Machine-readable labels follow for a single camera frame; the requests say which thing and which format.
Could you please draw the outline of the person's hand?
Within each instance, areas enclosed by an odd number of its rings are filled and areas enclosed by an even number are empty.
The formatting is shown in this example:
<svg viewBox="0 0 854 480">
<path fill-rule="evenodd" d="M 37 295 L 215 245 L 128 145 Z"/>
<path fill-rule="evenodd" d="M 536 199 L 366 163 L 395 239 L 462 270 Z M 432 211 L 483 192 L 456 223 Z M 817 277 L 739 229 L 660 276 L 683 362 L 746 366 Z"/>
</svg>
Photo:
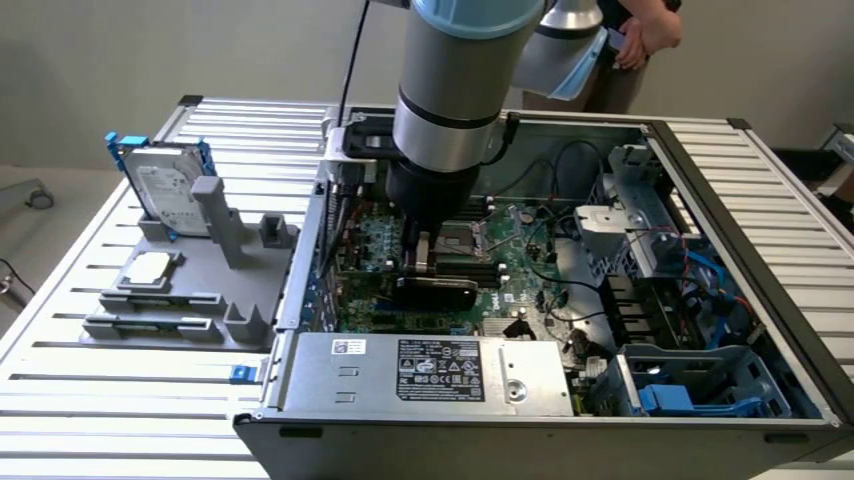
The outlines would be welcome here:
<svg viewBox="0 0 854 480">
<path fill-rule="evenodd" d="M 635 70 L 660 50 L 676 48 L 682 42 L 682 20 L 676 13 L 663 11 L 632 16 L 620 27 L 626 42 L 615 57 L 623 70 Z"/>
</svg>

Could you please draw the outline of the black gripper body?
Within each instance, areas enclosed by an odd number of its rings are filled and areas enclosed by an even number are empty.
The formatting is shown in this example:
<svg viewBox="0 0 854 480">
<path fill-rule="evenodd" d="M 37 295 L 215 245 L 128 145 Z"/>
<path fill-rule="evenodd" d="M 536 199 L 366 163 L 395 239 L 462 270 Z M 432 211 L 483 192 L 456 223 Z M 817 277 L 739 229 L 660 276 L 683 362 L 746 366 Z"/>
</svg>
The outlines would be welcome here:
<svg viewBox="0 0 854 480">
<path fill-rule="evenodd" d="M 459 213 L 479 173 L 479 166 L 442 173 L 408 160 L 390 163 L 386 194 L 402 211 L 408 237 L 418 237 L 422 232 L 435 234 L 442 223 Z"/>
</svg>

